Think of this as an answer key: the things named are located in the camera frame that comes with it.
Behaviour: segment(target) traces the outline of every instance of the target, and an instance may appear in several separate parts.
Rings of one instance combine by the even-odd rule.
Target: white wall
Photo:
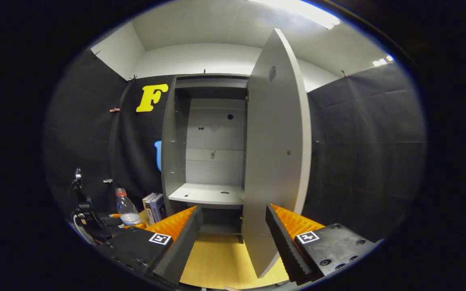
[[[131,75],[143,78],[165,74],[199,74],[204,69],[206,73],[251,74],[260,53],[261,48],[238,44],[166,46],[144,52]],[[338,79],[334,74],[306,61],[298,59],[298,63],[307,91]]]
[[[145,53],[132,22],[128,22],[91,48],[111,69],[124,79],[133,76],[137,60]]]

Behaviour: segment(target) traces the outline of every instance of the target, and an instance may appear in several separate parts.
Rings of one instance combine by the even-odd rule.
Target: wooden table
[[[146,212],[139,213],[146,222]],[[281,258],[263,278],[257,278],[246,245],[234,235],[200,234],[186,262],[181,283],[224,289],[225,286],[249,289],[276,284],[289,277]]]

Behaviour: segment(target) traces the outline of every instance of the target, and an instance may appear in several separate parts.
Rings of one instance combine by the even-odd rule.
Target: black curtain
[[[423,174],[426,129],[413,85],[393,62],[308,96],[313,150],[302,215],[385,238],[405,217]]]
[[[68,189],[77,167],[96,210],[115,207],[113,188],[103,182],[111,178],[108,153],[113,113],[109,109],[117,107],[126,83],[86,50],[57,84],[46,113],[42,147],[48,185],[66,216],[74,209]]]
[[[135,79],[125,92],[118,121],[116,142],[111,149],[111,173],[115,187],[123,187],[137,209],[143,209],[141,199],[149,193],[162,193],[161,172],[157,169],[154,142],[161,140],[163,118],[174,76],[156,76]],[[167,84],[158,103],[149,112],[136,112],[146,85]]]

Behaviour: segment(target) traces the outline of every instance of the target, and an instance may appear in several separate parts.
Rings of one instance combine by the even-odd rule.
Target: water bottle
[[[142,222],[136,207],[127,197],[124,188],[116,188],[116,209],[124,225],[134,225]]]

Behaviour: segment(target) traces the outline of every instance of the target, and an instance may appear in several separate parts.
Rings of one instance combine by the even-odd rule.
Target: cabinet door
[[[301,213],[311,162],[309,103],[298,61],[274,29],[248,81],[242,235],[259,278],[279,258],[266,204]]]

